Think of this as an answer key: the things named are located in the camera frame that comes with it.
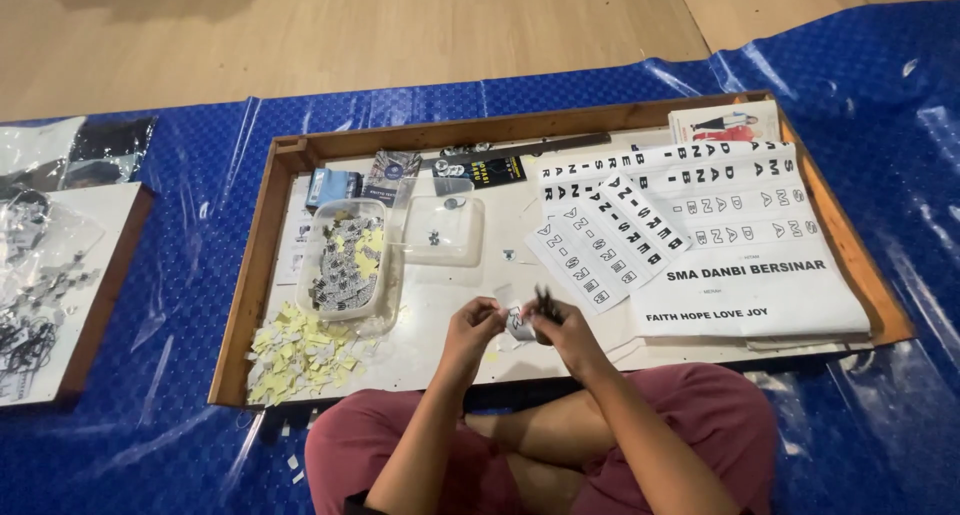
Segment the metal ruler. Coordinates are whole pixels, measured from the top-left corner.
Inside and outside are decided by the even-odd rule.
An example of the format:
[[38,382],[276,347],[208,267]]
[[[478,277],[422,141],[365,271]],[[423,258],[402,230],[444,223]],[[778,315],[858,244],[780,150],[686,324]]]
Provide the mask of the metal ruler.
[[429,170],[439,161],[446,165],[472,165],[474,163],[484,163],[494,159],[504,159],[507,157],[519,157],[521,155],[536,155],[548,151],[560,151],[564,149],[583,148],[588,146],[598,146],[600,144],[610,143],[609,132],[594,132],[593,134],[584,134],[582,136],[571,136],[560,140],[547,140],[545,142],[534,142],[519,146],[508,146],[504,148],[491,149],[487,151],[478,151],[476,153],[458,154],[454,156],[441,156],[439,158],[425,158],[420,163],[420,170]]

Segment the hand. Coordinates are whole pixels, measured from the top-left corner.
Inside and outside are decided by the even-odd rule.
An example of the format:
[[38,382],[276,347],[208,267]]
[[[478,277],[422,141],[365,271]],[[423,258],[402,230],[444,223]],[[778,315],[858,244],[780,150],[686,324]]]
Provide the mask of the hand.
[[487,344],[506,327],[507,311],[494,298],[473,298],[453,313],[434,382],[463,396],[474,383]]
[[563,301],[553,300],[553,303],[563,318],[562,325],[538,314],[537,300],[527,301],[520,310],[520,316],[529,319],[534,330],[550,339],[570,375],[586,384],[597,373],[616,372],[617,369],[600,348],[580,309]]

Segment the plastic container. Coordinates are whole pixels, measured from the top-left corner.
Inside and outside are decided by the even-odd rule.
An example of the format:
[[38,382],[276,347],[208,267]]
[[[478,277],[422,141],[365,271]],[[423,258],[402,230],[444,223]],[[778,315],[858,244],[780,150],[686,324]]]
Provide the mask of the plastic container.
[[[328,241],[324,237],[324,226],[333,227],[334,217],[341,212],[347,212],[354,217],[380,217],[380,220],[384,221],[384,243],[383,250],[380,251],[380,265],[376,271],[376,286],[373,288],[372,297],[361,307],[346,310],[317,310],[313,307],[313,300],[310,299],[308,290],[313,287],[313,281],[321,275],[320,266]],[[310,234],[306,240],[306,251],[303,253],[303,264],[300,264],[299,279],[296,281],[294,298],[296,307],[307,316],[331,322],[375,314],[383,288],[387,285],[385,274],[388,273],[387,265],[390,263],[386,225],[387,206],[379,200],[350,198],[334,200],[318,207],[313,214],[313,223],[310,225]]]
[[405,177],[390,214],[388,239],[405,264],[476,267],[486,211],[462,177]]

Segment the red pants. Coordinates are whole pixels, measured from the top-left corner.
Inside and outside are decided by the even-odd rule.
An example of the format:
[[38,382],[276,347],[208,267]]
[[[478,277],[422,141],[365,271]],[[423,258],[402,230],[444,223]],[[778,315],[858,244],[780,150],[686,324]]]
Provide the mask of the red pants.
[[[717,365],[691,363],[627,374],[643,399],[720,477],[744,510],[770,512],[777,424],[750,380]],[[307,435],[306,477],[318,515],[342,513],[344,498],[371,488],[421,398],[364,390],[323,412]],[[588,461],[571,513],[649,513],[619,447]],[[439,513],[523,513],[497,444],[465,424],[450,447]]]

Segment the red outfit illustration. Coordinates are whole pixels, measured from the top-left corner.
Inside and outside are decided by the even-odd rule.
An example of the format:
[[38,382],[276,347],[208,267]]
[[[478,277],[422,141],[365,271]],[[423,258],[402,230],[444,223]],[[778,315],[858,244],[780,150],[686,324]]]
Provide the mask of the red outfit illustration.
[[694,141],[752,141],[760,135],[746,125],[737,125],[726,130],[711,132],[697,132],[693,135]]

